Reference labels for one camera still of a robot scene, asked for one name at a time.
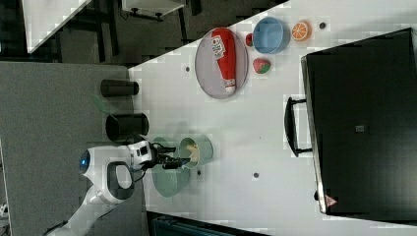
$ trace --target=plate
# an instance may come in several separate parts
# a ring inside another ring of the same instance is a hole
[[[211,33],[209,31],[201,40],[196,53],[196,76],[203,91],[214,98],[225,99],[239,91],[243,86],[248,74],[248,52],[244,42],[239,36],[233,33],[236,49],[236,90],[234,93],[227,93],[224,88],[223,77],[217,65],[217,60],[211,49]]]

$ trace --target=black cylinder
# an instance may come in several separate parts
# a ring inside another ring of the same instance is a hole
[[[124,143],[132,138],[133,133],[144,136],[148,134],[149,120],[145,114],[113,116],[108,116],[105,122],[105,131],[110,141]]]
[[[100,89],[104,97],[136,95],[139,92],[139,85],[130,81],[103,80]]]

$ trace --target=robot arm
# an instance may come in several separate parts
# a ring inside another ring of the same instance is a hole
[[[175,147],[151,144],[138,135],[129,145],[89,148],[80,159],[80,172],[91,180],[92,186],[68,222],[43,235],[86,235],[100,217],[132,197],[135,188],[133,172],[145,172],[157,164],[164,169],[176,169],[190,161],[167,155],[174,151]]]

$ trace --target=ketchup bottle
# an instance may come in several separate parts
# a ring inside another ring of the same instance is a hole
[[[211,33],[211,48],[228,93],[236,90],[236,49],[231,30],[217,28]]]

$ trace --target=orange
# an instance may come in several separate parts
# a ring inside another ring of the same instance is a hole
[[[292,29],[292,38],[296,41],[304,41],[310,37],[312,29],[305,21],[298,22]]]

